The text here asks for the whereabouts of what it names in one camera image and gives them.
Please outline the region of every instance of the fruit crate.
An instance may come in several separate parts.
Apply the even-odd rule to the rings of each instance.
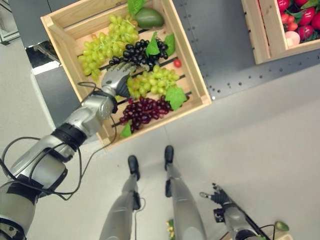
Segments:
[[[159,62],[161,67],[169,70],[174,69],[176,74],[180,76],[177,85],[183,88],[184,93],[189,96],[189,100],[178,110],[171,111],[162,119],[152,120],[149,124],[144,125],[142,129],[127,138],[120,137],[120,132],[124,126],[120,124],[119,119],[123,116],[123,110],[128,105],[128,101],[126,99],[118,101],[118,111],[112,115],[115,125],[109,118],[98,132],[98,137],[102,140],[103,144],[110,143],[116,137],[112,144],[112,146],[115,146],[123,141],[130,140],[179,119],[211,103],[210,96],[173,1],[149,0],[146,1],[145,6],[154,8],[161,13],[165,24],[160,28],[152,30],[139,29],[139,37],[140,39],[150,40],[153,32],[157,31],[158,37],[164,40],[166,35],[174,33],[175,53],[167,60],[161,58]],[[44,28],[80,101],[90,93],[91,89],[78,85],[79,82],[86,81],[81,65],[78,62],[78,56],[82,54],[84,42],[91,41],[91,34],[108,33],[110,14],[121,15],[122,17],[126,16],[128,14],[128,4],[126,1],[81,0],[41,17]],[[174,67],[173,61],[175,58],[181,60],[182,67]],[[108,61],[109,59],[100,67],[102,76],[99,78],[99,84],[101,84],[102,77],[107,71]],[[148,93],[147,97],[153,99],[159,98],[151,93]]]
[[[277,0],[241,0],[256,64],[320,49],[320,39],[288,46]]]

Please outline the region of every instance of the red radish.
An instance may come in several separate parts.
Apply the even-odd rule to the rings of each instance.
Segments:
[[[286,24],[288,22],[288,19],[289,19],[289,14],[287,13],[281,13],[281,21],[282,21],[282,24]]]
[[[295,31],[297,28],[298,28],[298,24],[296,24],[295,22],[291,22],[286,27],[286,30],[287,31]]]
[[[312,22],[311,22],[311,25],[315,29],[320,30],[320,12],[318,12],[316,15],[314,15]]]
[[[280,13],[283,13],[290,5],[290,0],[277,0]]]
[[[293,22],[295,21],[295,19],[296,19],[296,18],[295,18],[294,16],[289,15],[287,24],[293,23]]]
[[[301,40],[306,40],[314,34],[314,28],[310,25],[301,26],[298,28],[298,34],[300,35]]]
[[[176,67],[176,68],[180,68],[181,67],[181,61],[176,58],[175,60],[173,60],[173,65]]]
[[[299,7],[301,7],[302,5],[305,5],[308,0],[294,0],[295,4],[297,4]]]
[[[314,18],[316,14],[316,8],[315,7],[309,7],[307,8],[302,15],[301,20],[299,21],[299,26],[305,26],[311,23],[311,20]]]

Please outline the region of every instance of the grape bunch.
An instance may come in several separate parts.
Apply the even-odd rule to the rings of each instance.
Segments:
[[[131,97],[138,99],[140,96],[145,97],[148,92],[159,96],[166,95],[167,89],[175,87],[176,81],[179,79],[180,77],[175,70],[155,65],[151,72],[144,71],[134,78],[129,77],[126,85]]]
[[[133,44],[139,39],[136,29],[138,23],[133,20],[131,15],[124,19],[122,16],[111,15],[108,34],[100,32],[98,37],[92,34],[92,41],[84,42],[82,55],[78,57],[83,73],[91,75],[96,82],[101,75],[99,67],[113,56],[122,56],[127,44]]]
[[[127,44],[125,46],[125,50],[123,51],[123,57],[119,58],[114,56],[112,60],[109,61],[109,64],[115,65],[120,62],[132,62],[137,66],[142,66],[149,71],[152,71],[154,66],[157,64],[160,58],[168,59],[168,54],[166,50],[168,49],[168,45],[162,42],[160,39],[156,39],[157,46],[160,50],[160,53],[157,55],[149,55],[146,54],[146,48],[149,44],[149,40],[141,39],[137,41],[135,45]]]
[[[148,124],[152,119],[161,119],[170,111],[172,108],[169,102],[165,101],[164,95],[159,100],[140,97],[139,101],[126,106],[123,117],[120,117],[120,123],[125,125],[131,120],[130,129],[133,133],[139,130],[142,124]]]

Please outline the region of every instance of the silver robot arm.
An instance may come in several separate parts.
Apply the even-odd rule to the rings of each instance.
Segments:
[[[200,192],[200,196],[219,204],[213,210],[217,223],[225,223],[233,240],[270,240],[268,235],[243,211],[217,184],[213,183],[214,194]]]
[[[66,121],[43,137],[12,166],[20,182],[0,188],[0,240],[24,240],[34,218],[38,198],[54,191],[67,176],[68,162],[83,142],[100,130],[104,120],[117,111],[116,95],[129,97],[126,86],[135,67],[121,63],[104,75],[94,91]]]

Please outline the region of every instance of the gray floor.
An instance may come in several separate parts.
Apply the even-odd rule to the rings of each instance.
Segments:
[[[51,132],[31,66],[20,41],[0,45],[0,150],[19,136]],[[226,231],[216,224],[217,206],[199,197],[211,183],[220,184],[259,225],[283,220],[295,240],[320,235],[320,68],[314,66],[215,101],[211,106],[164,127],[100,152],[92,161],[79,193],[68,202],[41,199],[28,233],[30,240],[96,240],[108,210],[129,175],[127,157],[140,163],[140,195],[146,208],[137,216],[140,240],[168,239],[165,221],[173,216],[164,196],[163,151],[175,147],[174,161],[197,202],[208,239]],[[28,143],[8,155],[12,164]],[[83,146],[83,159],[100,146]],[[67,164],[69,176],[59,188],[76,185],[78,162]],[[5,182],[1,173],[0,183]]]

